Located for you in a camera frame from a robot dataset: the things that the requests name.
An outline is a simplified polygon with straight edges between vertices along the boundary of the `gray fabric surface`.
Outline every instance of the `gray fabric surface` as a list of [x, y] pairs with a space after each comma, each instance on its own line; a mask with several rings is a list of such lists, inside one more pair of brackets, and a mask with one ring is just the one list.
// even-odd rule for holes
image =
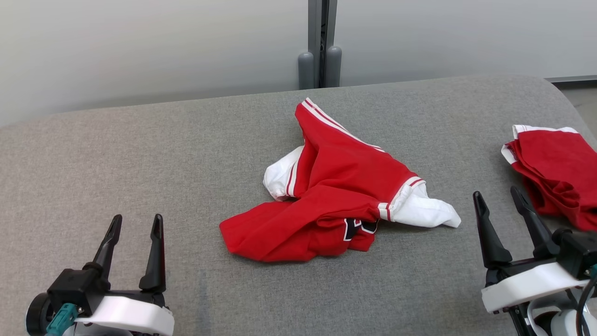
[[[263, 172], [301, 144], [293, 113], [305, 97], [425, 178], [460, 228], [386, 222], [369, 252], [304, 264], [229, 254], [218, 225], [269, 200]], [[0, 325], [24, 334], [33, 297], [63, 268], [91, 260], [117, 213], [110, 281], [135, 289], [159, 212], [176, 335], [513, 335], [508, 315], [483, 308], [471, 198], [483, 193], [514, 258], [531, 256], [509, 195], [520, 177], [500, 155], [512, 124], [571, 126], [597, 145], [556, 88], [510, 75], [99, 109], [4, 127]]]

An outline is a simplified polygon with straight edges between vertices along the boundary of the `cable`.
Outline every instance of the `cable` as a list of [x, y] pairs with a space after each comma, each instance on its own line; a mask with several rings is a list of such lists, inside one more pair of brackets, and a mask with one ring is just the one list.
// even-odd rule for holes
[[[566, 295], [568, 296], [570, 301], [572, 301], [575, 307], [578, 306], [578, 301], [576, 301], [576, 298], [574, 297], [574, 294], [572, 294], [572, 291], [570, 289], [566, 289]], [[580, 316], [580, 322], [583, 324], [583, 330], [588, 332], [589, 327], [587, 326], [587, 321], [584, 320], [584, 315]]]
[[593, 265], [593, 266], [591, 266], [591, 278], [589, 279], [589, 283], [587, 283], [587, 285], [584, 287], [583, 293], [580, 295], [578, 305], [576, 306], [576, 335], [577, 336], [583, 336], [583, 334], [584, 334], [584, 336], [590, 336], [588, 326], [586, 326], [584, 328], [584, 332], [583, 332], [581, 321], [584, 319], [584, 316], [583, 316], [584, 305], [587, 303], [587, 300], [589, 299], [589, 294], [591, 292], [591, 289], [593, 289], [593, 287], [595, 287], [596, 284], [597, 284], [597, 267], [596, 267], [596, 265]]

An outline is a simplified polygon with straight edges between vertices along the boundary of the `fabric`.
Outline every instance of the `fabric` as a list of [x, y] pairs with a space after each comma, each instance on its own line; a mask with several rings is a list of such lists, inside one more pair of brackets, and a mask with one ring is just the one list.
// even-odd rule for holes
[[[366, 253], [274, 264], [231, 256], [219, 223], [272, 200], [264, 170], [301, 144], [293, 113], [306, 96], [425, 177], [430, 195], [460, 215], [458, 229], [381, 221]], [[2, 333], [25, 335], [31, 300], [62, 269], [93, 259], [117, 213], [109, 279], [113, 289], [137, 288], [161, 213], [176, 336], [516, 335], [508, 314], [483, 307], [472, 203], [482, 192], [505, 247], [532, 256], [510, 196], [521, 176], [496, 151], [512, 124], [572, 127], [597, 148], [553, 85], [517, 75], [128, 106], [2, 127]]]
[[379, 219], [458, 227], [454, 208], [429, 198], [422, 178], [309, 98], [295, 116], [304, 145], [269, 166], [263, 183], [276, 200], [298, 200], [264, 203], [223, 221], [229, 251], [257, 261], [308, 261], [369, 250]]
[[581, 230], [597, 229], [597, 152], [571, 127], [514, 125], [501, 153], [524, 176], [540, 215], [566, 216]]

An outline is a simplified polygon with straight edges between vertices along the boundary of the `folded jersey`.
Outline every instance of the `folded jersey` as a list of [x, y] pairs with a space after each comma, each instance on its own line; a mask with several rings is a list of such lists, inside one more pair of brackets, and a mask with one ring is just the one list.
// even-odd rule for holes
[[581, 230], [597, 228], [597, 153], [570, 127], [514, 125], [501, 153], [523, 175], [540, 215], [564, 215]]
[[458, 227], [454, 208], [429, 198], [424, 180], [379, 146], [349, 133], [310, 99], [297, 106], [295, 116], [304, 145], [269, 166], [263, 179], [278, 202], [220, 224], [232, 253], [260, 261], [304, 261], [346, 249], [367, 251], [379, 219]]

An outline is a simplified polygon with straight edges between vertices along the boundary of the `teal connector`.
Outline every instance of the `teal connector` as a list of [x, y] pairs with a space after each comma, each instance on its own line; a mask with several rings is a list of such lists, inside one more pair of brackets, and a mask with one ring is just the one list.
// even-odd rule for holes
[[58, 313], [52, 319], [52, 322], [45, 329], [47, 336], [62, 336], [64, 332], [75, 324], [76, 317], [79, 316], [76, 306], [72, 303], [62, 305]]

